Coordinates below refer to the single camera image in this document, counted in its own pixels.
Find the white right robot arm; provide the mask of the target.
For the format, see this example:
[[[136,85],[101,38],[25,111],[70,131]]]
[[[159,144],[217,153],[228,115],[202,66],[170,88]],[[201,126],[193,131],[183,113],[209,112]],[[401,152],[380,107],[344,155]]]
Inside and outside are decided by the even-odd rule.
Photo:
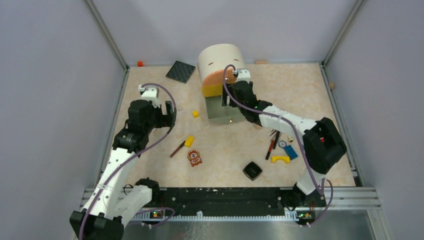
[[[314,191],[323,195],[326,174],[347,153],[334,122],[327,117],[320,120],[299,117],[257,99],[246,68],[227,65],[221,82],[223,106],[237,107],[248,122],[296,139],[306,170],[293,187],[294,202],[307,206],[314,198]]]

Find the beige makeup sponge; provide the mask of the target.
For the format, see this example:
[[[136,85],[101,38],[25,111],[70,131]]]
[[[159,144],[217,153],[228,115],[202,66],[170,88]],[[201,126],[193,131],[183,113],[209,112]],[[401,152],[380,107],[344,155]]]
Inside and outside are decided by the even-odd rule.
[[[257,129],[257,130],[259,130],[259,129],[261,129],[261,128],[262,128],[262,126],[257,125],[257,124],[253,124],[253,127],[254,127],[255,129]]]

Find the grey bottom drawer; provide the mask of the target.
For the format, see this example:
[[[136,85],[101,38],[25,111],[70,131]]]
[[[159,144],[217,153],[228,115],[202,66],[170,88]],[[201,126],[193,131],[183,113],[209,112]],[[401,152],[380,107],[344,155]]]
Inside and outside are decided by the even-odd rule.
[[[222,106],[221,96],[206,97],[205,105],[207,118],[212,124],[227,125],[246,120],[237,107]]]

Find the black square compact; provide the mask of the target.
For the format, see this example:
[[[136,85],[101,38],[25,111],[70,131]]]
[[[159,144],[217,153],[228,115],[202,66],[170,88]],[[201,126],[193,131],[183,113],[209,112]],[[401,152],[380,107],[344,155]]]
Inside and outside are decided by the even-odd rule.
[[[242,172],[249,180],[255,181],[262,174],[263,170],[254,161],[251,161],[243,168]]]

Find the cream round drawer organizer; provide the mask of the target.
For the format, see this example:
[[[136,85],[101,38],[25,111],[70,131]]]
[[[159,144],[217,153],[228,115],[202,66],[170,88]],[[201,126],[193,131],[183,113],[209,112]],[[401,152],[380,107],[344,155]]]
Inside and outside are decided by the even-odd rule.
[[[220,43],[211,45],[199,54],[197,69],[201,80],[203,97],[221,96],[223,77],[230,84],[236,81],[232,67],[224,71],[228,65],[233,65],[237,69],[246,67],[240,49],[233,44]]]

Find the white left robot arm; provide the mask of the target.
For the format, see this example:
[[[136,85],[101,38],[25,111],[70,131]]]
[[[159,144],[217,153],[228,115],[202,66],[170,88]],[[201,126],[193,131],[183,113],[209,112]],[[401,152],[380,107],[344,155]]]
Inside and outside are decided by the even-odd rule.
[[[154,207],[160,193],[147,185],[135,185],[122,200],[119,196],[136,160],[162,142],[173,130],[177,104],[158,83],[139,85],[141,98],[130,103],[124,127],[114,137],[106,167],[93,193],[69,222],[79,240],[120,240],[131,219],[145,205]]]

